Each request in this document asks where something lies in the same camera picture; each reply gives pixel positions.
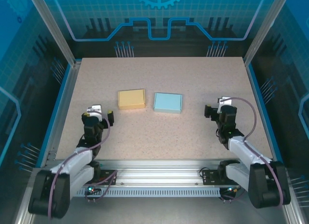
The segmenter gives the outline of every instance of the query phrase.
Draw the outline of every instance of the yellow box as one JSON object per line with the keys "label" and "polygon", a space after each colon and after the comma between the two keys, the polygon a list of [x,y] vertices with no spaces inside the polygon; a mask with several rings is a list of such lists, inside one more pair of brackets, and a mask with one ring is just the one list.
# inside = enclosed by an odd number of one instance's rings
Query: yellow box
{"label": "yellow box", "polygon": [[145,89],[118,91],[118,106],[121,110],[145,108]]}

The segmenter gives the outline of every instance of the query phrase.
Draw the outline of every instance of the light blue box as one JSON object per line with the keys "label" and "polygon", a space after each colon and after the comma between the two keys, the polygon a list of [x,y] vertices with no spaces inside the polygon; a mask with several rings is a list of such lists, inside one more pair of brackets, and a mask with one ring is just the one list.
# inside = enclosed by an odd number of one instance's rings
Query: light blue box
{"label": "light blue box", "polygon": [[156,93],[154,96],[154,111],[180,114],[183,96],[179,94]]}

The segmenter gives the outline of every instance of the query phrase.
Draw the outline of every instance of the speckled tabletop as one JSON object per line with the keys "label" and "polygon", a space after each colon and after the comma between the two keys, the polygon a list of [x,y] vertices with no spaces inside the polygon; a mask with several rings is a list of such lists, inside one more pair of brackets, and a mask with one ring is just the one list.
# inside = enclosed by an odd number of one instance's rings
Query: speckled tabletop
{"label": "speckled tabletop", "polygon": [[[140,88],[145,89],[146,108],[120,111],[117,92]],[[154,112],[155,92],[182,94],[182,113]],[[219,143],[216,123],[204,117],[205,104],[216,105],[221,96],[245,98],[257,110],[241,57],[83,58],[56,158],[74,151],[83,134],[81,114],[93,104],[115,116],[97,159],[236,158]],[[238,109],[237,128],[247,134],[253,112],[241,101],[232,104]],[[271,157],[259,114],[249,141]]]}

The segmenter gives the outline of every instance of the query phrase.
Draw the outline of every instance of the glass panel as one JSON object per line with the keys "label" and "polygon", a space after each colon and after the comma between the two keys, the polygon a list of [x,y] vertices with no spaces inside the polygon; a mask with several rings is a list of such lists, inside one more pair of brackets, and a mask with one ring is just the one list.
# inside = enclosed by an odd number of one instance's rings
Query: glass panel
{"label": "glass panel", "polygon": [[82,58],[244,56],[274,0],[45,1]]}
{"label": "glass panel", "polygon": [[281,157],[308,215],[309,0],[287,0],[252,60]]}
{"label": "glass panel", "polygon": [[0,12],[0,220],[13,223],[67,62],[31,0],[0,0]]}

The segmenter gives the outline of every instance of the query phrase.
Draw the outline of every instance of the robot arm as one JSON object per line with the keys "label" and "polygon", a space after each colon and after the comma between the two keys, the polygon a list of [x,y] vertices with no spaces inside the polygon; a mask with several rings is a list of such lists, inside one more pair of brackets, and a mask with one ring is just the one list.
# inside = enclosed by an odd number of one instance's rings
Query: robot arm
{"label": "robot arm", "polygon": [[[34,214],[47,216],[48,206],[51,205],[52,217],[62,218],[69,209],[70,200],[85,184],[98,182],[100,178],[100,164],[94,161],[101,146],[87,150],[102,142],[102,132],[108,128],[107,122],[102,118],[101,105],[93,105],[82,115],[84,135],[65,164],[61,162],[50,170],[38,172],[28,206],[28,211]],[[108,112],[108,121],[113,126],[113,112]],[[52,201],[49,201],[52,181],[58,170]]]}
{"label": "robot arm", "polygon": [[267,162],[280,183],[283,204],[289,204],[291,196],[284,165],[263,156],[248,141],[244,141],[244,135],[236,129],[237,108],[231,106],[231,100],[222,102],[227,98],[218,99],[219,108],[205,106],[205,117],[211,118],[218,126],[216,134],[220,143],[240,159],[240,162],[220,162],[218,172],[222,181],[229,178],[242,186],[248,191],[250,201],[256,208],[277,206],[280,195],[274,177],[265,164]]}

